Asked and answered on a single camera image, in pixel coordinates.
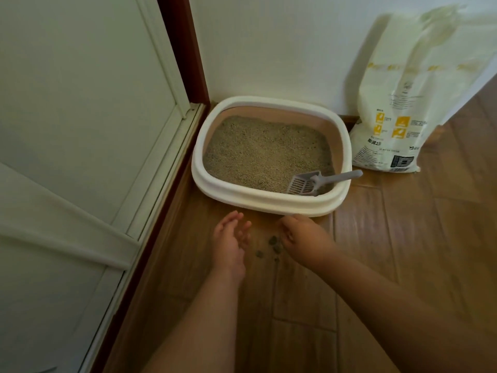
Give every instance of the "white plastic bag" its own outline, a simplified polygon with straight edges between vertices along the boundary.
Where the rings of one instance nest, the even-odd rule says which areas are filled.
[[[464,16],[457,5],[394,14],[359,88],[353,164],[418,171],[419,149],[496,51],[495,16]]]

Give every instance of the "white litter box rim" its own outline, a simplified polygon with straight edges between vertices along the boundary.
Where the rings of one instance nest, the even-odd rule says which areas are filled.
[[[203,150],[207,132],[214,119],[222,111],[239,106],[277,108],[329,120],[336,125],[340,133],[343,146],[342,172],[352,169],[350,138],[343,120],[336,113],[324,107],[307,103],[255,96],[236,96],[227,98],[214,107],[200,128],[193,149],[191,172],[193,180],[204,194],[237,207],[281,215],[300,213],[308,217],[318,217],[331,213],[340,206],[348,193],[350,181],[337,183],[330,192],[323,195],[301,196],[248,188],[221,181],[210,175],[203,164]]]

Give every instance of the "yellow icon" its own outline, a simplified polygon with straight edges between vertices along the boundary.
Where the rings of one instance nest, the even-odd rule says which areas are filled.
[[[397,118],[397,121],[395,122],[395,126],[407,128],[409,126],[410,120],[411,120],[410,116],[399,116]]]
[[[377,112],[376,113],[376,123],[382,124],[384,118],[385,118],[385,113],[384,112]]]
[[[381,124],[376,124],[373,129],[373,135],[379,136],[381,134]]]
[[[404,137],[406,137],[406,131],[407,129],[405,128],[394,128],[392,137],[395,137],[396,139],[403,139]]]

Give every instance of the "gray litter scoop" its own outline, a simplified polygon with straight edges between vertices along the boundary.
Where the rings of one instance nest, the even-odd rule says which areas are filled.
[[[360,176],[362,176],[362,170],[352,170],[331,176],[322,176],[320,171],[297,174],[293,176],[286,192],[291,195],[316,196],[318,189],[325,184],[348,181]]]

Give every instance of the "white wall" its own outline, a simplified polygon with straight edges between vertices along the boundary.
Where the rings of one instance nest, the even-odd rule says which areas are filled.
[[[497,11],[496,0],[190,0],[212,100],[286,98],[342,115],[357,115],[358,87],[389,13],[457,2]],[[457,108],[495,73],[497,60]]]

